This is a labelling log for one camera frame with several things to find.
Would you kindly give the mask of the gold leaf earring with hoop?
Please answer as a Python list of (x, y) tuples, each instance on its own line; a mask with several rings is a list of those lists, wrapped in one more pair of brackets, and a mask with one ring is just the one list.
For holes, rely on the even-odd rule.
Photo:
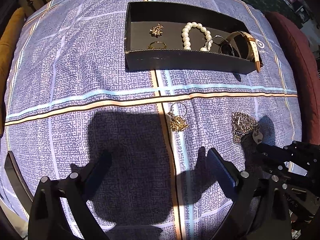
[[(184, 113), (182, 115), (174, 113), (174, 106), (175, 105), (182, 105), (183, 106)], [(189, 127), (189, 125), (187, 124), (187, 121), (185, 120), (186, 115), (187, 115), (187, 107), (184, 103), (174, 102), (170, 106), (168, 116), (170, 118), (170, 128), (173, 132), (183, 132)]]

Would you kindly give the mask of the brown white strap watch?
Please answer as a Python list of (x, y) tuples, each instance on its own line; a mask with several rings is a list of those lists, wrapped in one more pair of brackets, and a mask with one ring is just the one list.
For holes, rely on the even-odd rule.
[(223, 53), (222, 47), (224, 45), (229, 45), (229, 52), (232, 56), (238, 56), (242, 59), (253, 62), (255, 65), (255, 70), (257, 72), (261, 71), (262, 63), (260, 62), (258, 46), (256, 39), (251, 34), (245, 31), (235, 31), (229, 34), (227, 37), (214, 35), (213, 37), (208, 38), (205, 42), (204, 46), (206, 47), (207, 51), (210, 51), (213, 40), (216, 38), (221, 39), (221, 42), (218, 44), (219, 53)]

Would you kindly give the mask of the gold filigree brooch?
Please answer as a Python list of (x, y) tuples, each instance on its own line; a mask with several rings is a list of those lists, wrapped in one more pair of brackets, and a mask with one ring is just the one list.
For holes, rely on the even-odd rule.
[(157, 24), (149, 30), (152, 37), (160, 37), (163, 34), (163, 25)]

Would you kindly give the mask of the black open jewelry box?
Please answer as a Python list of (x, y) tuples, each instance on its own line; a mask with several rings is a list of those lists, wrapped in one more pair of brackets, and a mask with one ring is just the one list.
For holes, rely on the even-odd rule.
[[(149, 30), (163, 25), (163, 34)], [(125, 61), (130, 72), (147, 70), (213, 70), (249, 74), (253, 62), (232, 56), (229, 45), (219, 53), (220, 38), (210, 51), (205, 42), (214, 35), (227, 37), (235, 31), (249, 33), (243, 22), (201, 7), (169, 2), (130, 2), (126, 11)]]

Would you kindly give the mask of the dark red pillow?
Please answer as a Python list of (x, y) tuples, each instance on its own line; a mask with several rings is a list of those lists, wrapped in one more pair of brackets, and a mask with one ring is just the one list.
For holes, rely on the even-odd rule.
[(284, 55), (292, 69), (297, 87), (302, 121), (302, 141), (319, 144), (319, 76), (316, 59), (305, 34), (278, 12), (267, 12)]

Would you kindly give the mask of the blue plaid bed sheet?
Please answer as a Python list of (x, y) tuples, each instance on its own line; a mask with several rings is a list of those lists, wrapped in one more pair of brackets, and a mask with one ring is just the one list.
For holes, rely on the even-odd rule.
[[(240, 20), (263, 62), (247, 75), (207, 70), (127, 72), (130, 2), (195, 5)], [(209, 239), (232, 202), (205, 175), (200, 148), (214, 147), (244, 170), (232, 114), (255, 118), (263, 141), (301, 140), (292, 69), (266, 17), (241, 0), (51, 0), (24, 25), (7, 80), (1, 161), (12, 151), (31, 193), (43, 176), (64, 179), (113, 153), (93, 216), (111, 239)], [(174, 102), (187, 107), (170, 128)]]

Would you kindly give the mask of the mustard yellow pillow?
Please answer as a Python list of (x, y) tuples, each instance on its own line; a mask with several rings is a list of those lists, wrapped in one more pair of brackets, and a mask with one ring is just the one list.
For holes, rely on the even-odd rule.
[(7, 78), (12, 62), (12, 56), (24, 25), (24, 15), (25, 12), (22, 7), (16, 9), (1, 36), (1, 137), (4, 133), (6, 117), (4, 95), (7, 87)]

